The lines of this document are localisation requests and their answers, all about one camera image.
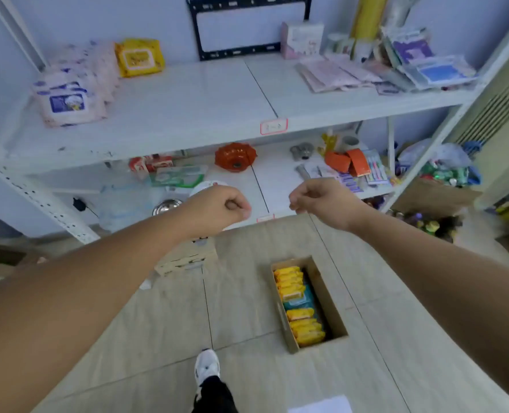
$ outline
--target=price tag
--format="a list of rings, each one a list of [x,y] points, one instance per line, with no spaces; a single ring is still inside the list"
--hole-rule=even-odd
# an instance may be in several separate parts
[[[260,124],[261,135],[284,133],[288,129],[288,119],[266,120]]]
[[[269,214],[267,216],[258,217],[256,222],[260,223],[260,222],[265,222],[265,221],[273,220],[273,219],[275,219],[275,214]]]

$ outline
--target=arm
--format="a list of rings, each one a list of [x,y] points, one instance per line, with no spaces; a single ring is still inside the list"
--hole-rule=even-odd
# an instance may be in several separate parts
[[[179,208],[0,281],[0,411],[32,410],[175,245],[216,235],[250,211],[235,188],[211,187]]]
[[[331,178],[309,180],[291,208],[369,243],[440,326],[509,393],[509,268],[364,204]]]

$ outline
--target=pink box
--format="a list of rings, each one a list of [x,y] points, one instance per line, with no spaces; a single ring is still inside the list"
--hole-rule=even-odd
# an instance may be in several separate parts
[[[281,54],[285,59],[318,55],[323,38],[323,24],[286,23],[281,25]]]

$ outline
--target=forearm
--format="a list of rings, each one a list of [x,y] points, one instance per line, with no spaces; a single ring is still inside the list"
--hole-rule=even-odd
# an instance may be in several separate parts
[[[181,241],[171,216],[0,281],[0,411],[30,411],[80,360]]]
[[[376,211],[354,233],[509,393],[509,268]]]

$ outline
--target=white sneaker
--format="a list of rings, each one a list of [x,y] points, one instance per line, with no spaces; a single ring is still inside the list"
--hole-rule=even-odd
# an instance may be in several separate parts
[[[203,352],[197,355],[195,361],[195,380],[197,386],[200,386],[207,378],[216,375],[220,377],[220,361],[216,352],[212,349],[203,349]]]

